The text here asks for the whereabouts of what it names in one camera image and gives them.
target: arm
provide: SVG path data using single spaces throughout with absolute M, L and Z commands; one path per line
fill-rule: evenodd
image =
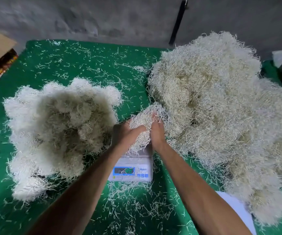
M 27 235 L 82 234 L 95 210 L 118 159 L 135 143 L 145 126 L 129 128 L 129 121 L 121 125 L 120 138 L 90 168 L 37 219 Z
M 237 213 L 166 142 L 162 120 L 151 128 L 152 146 L 160 155 L 181 200 L 202 234 L 251 235 Z

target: large pile of white shreds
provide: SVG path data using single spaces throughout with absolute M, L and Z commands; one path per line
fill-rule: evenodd
M 163 52 L 149 78 L 157 101 L 133 116 L 131 128 L 147 128 L 129 149 L 150 142 L 152 114 L 164 119 L 168 143 L 182 156 L 194 154 L 223 189 L 243 201 L 261 225 L 282 218 L 282 88 L 259 79 L 255 51 L 228 32 L 200 36 Z M 13 197 L 33 201 L 84 169 L 83 155 L 99 153 L 117 123 L 121 93 L 75 78 L 64 87 L 22 87 L 4 106 L 17 149 L 9 162 Z
M 163 52 L 150 94 L 169 115 L 169 144 L 210 171 L 262 225 L 282 218 L 282 88 L 259 79 L 255 51 L 228 32 Z

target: scale body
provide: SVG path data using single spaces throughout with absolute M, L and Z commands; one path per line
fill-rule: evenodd
M 116 128 L 112 142 L 116 138 Z M 140 150 L 138 155 L 123 155 L 110 173 L 109 181 L 152 181 L 153 179 L 153 149 L 148 144 L 146 148 Z

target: concrete wall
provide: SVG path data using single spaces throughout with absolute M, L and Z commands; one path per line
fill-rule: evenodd
M 74 39 L 169 47 L 181 0 L 0 0 L 0 31 L 18 41 Z M 176 44 L 230 31 L 262 58 L 282 49 L 282 0 L 189 0 Z

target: person's left hand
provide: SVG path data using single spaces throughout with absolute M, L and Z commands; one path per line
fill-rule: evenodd
M 136 142 L 137 137 L 141 132 L 146 131 L 146 127 L 144 125 L 140 125 L 137 128 L 130 129 L 129 124 L 131 122 L 131 119 L 128 119 L 127 121 L 116 124 L 113 128 L 113 138 L 112 138 L 112 145 L 114 144 L 120 144 L 127 148 L 127 150 L 130 148 L 131 145 L 133 145 Z

